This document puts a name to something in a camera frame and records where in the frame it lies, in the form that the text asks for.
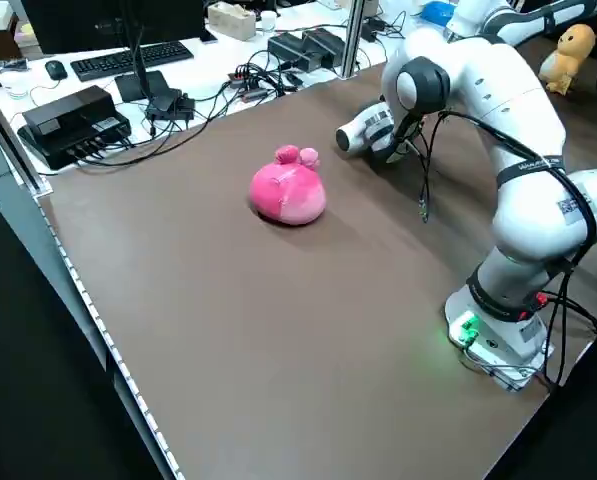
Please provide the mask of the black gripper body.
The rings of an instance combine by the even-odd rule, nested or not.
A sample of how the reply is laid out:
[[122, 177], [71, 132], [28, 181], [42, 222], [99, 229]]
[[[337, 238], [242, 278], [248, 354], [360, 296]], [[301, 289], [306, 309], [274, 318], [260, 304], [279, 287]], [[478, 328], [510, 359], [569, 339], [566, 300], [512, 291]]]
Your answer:
[[388, 168], [406, 157], [417, 155], [418, 151], [408, 146], [391, 146], [377, 151], [370, 150], [369, 165], [372, 168]]

